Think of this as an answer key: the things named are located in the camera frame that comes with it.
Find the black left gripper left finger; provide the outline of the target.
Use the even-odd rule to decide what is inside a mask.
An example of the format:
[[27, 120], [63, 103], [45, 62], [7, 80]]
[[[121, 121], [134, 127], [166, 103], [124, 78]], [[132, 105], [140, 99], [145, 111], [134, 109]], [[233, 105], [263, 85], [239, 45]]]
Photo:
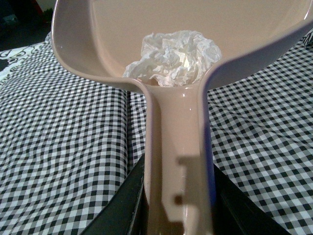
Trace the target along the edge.
[[143, 187], [144, 156], [141, 156], [111, 201], [82, 234], [139, 235]]

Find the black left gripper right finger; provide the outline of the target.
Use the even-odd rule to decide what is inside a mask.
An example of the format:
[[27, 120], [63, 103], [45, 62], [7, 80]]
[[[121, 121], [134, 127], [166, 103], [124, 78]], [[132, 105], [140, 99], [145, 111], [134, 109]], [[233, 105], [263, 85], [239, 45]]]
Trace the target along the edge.
[[288, 235], [289, 232], [257, 207], [217, 166], [216, 234]]

